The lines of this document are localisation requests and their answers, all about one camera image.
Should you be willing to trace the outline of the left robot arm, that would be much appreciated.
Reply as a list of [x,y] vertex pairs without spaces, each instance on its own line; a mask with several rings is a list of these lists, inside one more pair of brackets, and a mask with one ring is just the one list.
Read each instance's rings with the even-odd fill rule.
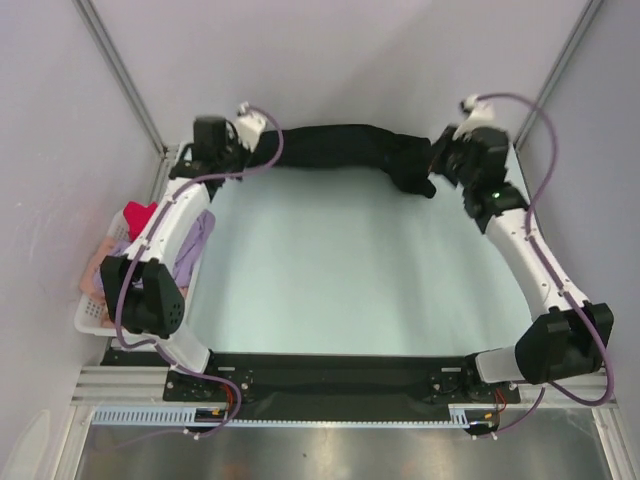
[[165,191],[141,232],[100,265],[106,306],[122,346],[160,349],[174,367],[190,370],[185,385],[202,400],[219,392],[221,376],[207,366],[209,350],[186,324],[186,299],[174,268],[192,228],[224,180],[246,168],[266,126],[266,117],[254,110],[233,120],[196,118],[193,140],[180,146]]

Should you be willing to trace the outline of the black t shirt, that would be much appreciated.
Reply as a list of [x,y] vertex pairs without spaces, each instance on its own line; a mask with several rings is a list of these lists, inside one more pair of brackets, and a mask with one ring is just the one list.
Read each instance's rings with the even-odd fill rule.
[[432,159],[427,137],[394,133],[365,124],[307,126],[283,132],[277,167],[333,170],[368,168],[386,174],[403,193],[431,199],[428,179]]

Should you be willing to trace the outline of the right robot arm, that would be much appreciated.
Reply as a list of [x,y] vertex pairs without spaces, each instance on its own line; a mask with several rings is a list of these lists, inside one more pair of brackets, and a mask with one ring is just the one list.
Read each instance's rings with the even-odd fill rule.
[[514,345],[476,354],[476,367],[461,376],[463,393],[484,401],[498,382],[538,385],[596,372],[613,327],[611,309],[569,279],[530,203],[507,180],[507,133],[495,127],[455,132],[449,125],[435,142],[430,170],[461,187],[467,215],[506,261],[532,319]]

